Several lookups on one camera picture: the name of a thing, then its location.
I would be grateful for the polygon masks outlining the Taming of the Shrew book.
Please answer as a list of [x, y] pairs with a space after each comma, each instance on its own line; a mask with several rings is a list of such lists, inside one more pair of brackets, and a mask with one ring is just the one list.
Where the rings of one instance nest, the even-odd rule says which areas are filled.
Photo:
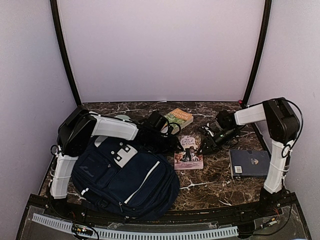
[[204, 168], [203, 155], [199, 152], [201, 137], [199, 135], [185, 135], [180, 138], [183, 151], [174, 153], [174, 169], [202, 170]]

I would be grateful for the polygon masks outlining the dark blue hardcover book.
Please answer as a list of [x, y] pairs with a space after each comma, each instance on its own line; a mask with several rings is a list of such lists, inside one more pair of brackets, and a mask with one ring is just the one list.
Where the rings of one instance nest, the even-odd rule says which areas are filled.
[[230, 149], [230, 173], [234, 178], [266, 178], [270, 157], [265, 150]]

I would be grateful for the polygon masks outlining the navy blue student backpack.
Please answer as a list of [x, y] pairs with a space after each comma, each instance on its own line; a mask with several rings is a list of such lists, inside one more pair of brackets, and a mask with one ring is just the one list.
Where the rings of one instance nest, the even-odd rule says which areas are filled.
[[71, 178], [87, 208], [125, 220], [159, 219], [180, 191], [180, 180], [165, 156], [116, 137], [92, 137]]

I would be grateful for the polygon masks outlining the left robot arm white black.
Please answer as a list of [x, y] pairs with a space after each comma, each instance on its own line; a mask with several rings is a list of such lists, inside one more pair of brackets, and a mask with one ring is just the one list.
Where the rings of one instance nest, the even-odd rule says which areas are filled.
[[58, 128], [54, 152], [57, 162], [50, 185], [50, 194], [55, 200], [51, 203], [51, 210], [60, 218], [67, 218], [71, 213], [70, 206], [62, 199], [67, 197], [75, 162], [92, 137], [135, 141], [156, 153], [167, 154], [183, 149], [177, 133], [173, 133], [174, 125], [158, 111], [153, 111], [142, 120], [134, 120], [129, 117], [122, 119], [101, 115], [83, 105], [77, 106]]

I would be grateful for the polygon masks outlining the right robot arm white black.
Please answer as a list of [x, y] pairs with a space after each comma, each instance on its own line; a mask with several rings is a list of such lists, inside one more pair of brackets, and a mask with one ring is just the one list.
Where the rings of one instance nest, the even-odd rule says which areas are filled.
[[285, 178], [290, 167], [291, 151], [304, 124], [303, 117], [297, 117], [293, 106], [295, 103], [284, 97], [272, 98], [238, 111], [220, 111], [215, 118], [219, 132], [214, 132], [208, 125], [201, 127], [205, 138], [199, 152], [211, 155], [239, 134], [241, 127], [255, 122], [267, 123], [272, 148], [266, 180], [260, 190], [259, 202], [255, 205], [255, 213], [260, 217], [266, 217], [273, 211], [287, 191]]

